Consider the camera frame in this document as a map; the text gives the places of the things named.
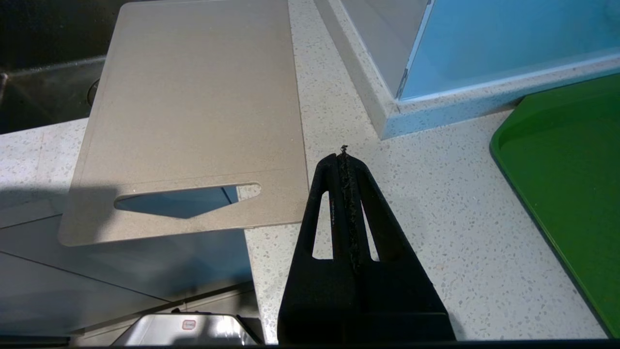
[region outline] terrazzo countertop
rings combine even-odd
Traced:
[[[290,14],[310,180],[343,144],[368,165],[457,339],[606,338],[491,159],[490,138],[510,112],[380,141],[314,3],[291,1]],[[85,127],[77,120],[0,136],[0,210],[66,193]],[[330,255],[328,217],[323,202],[318,258]],[[246,230],[268,343],[277,342],[298,231]]]

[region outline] sink drain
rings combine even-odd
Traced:
[[[90,105],[91,107],[92,107],[92,103],[95,101],[95,95],[97,94],[98,87],[99,87],[99,79],[97,79],[97,81],[95,81],[91,85],[91,88],[88,89],[88,93],[86,94],[86,101],[88,102],[88,105]]]

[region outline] green plastic tray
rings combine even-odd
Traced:
[[[620,75],[525,97],[490,150],[609,333],[620,337]]]

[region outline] red label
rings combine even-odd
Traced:
[[[184,320],[183,329],[191,331],[196,328],[196,322],[194,320]]]

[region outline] stainless steel sink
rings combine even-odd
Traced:
[[[88,117],[130,1],[0,0],[0,134]]]

